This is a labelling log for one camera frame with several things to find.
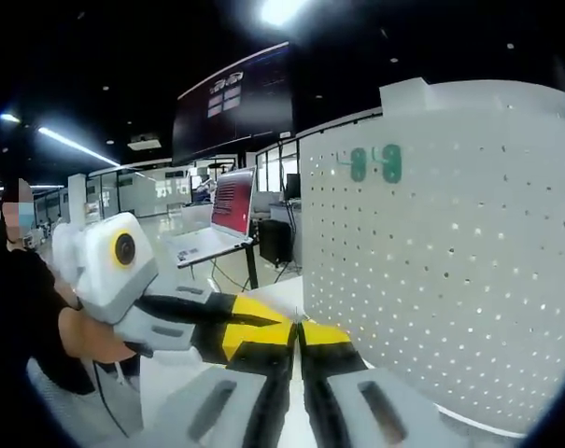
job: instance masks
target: white table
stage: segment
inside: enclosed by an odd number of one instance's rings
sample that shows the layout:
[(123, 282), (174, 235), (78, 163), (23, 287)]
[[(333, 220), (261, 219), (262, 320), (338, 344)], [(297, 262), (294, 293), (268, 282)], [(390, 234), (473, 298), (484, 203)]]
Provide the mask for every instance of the white table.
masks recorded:
[[(302, 277), (254, 289), (247, 295), (259, 299), (292, 319), (304, 314)], [(301, 360), (297, 358), (295, 357), (290, 380), (290, 408), (285, 417), (278, 448), (317, 448), (309, 425), (309, 416), (304, 409)], [(203, 362), (194, 348), (188, 352), (156, 352), (152, 359), (141, 357), (140, 389), (144, 426), (153, 425), (157, 411), (170, 394), (212, 366), (213, 364)]]

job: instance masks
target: white perforated panel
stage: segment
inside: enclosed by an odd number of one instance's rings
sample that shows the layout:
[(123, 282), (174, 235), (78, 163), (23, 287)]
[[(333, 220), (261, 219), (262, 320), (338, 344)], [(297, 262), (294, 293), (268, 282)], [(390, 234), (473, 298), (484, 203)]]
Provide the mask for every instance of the white perforated panel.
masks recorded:
[[(371, 148), (402, 149), (384, 181)], [(353, 148), (367, 174), (351, 179)], [(301, 142), (305, 310), (477, 422), (526, 432), (565, 381), (565, 120), (371, 119)]]

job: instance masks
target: camera lens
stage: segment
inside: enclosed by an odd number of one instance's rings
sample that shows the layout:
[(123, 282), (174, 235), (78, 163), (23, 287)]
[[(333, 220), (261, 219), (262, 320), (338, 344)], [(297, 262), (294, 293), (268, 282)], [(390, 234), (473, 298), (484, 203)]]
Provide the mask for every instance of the camera lens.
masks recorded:
[(116, 240), (114, 247), (117, 260), (124, 266), (128, 266), (134, 260), (134, 239), (128, 233), (123, 233)]

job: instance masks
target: black shirt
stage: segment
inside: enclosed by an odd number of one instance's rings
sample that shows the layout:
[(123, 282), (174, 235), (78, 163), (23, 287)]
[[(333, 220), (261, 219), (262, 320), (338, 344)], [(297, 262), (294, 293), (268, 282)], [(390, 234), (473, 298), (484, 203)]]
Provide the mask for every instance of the black shirt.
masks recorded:
[(58, 316), (68, 304), (54, 289), (54, 276), (46, 263), (30, 250), (13, 250), (7, 254), (10, 282), (10, 315), (18, 329), (21, 345), (19, 362), (33, 357), (53, 383), (69, 392), (86, 395), (94, 390), (92, 381), (80, 360), (64, 351)]

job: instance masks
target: laptop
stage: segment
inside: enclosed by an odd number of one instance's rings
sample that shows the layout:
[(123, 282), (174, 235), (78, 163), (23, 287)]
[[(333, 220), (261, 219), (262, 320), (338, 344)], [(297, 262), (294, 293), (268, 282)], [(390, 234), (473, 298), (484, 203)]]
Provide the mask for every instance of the laptop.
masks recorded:
[(210, 226), (167, 242), (178, 268), (224, 255), (253, 242), (248, 233), (254, 182), (255, 167), (218, 177)]

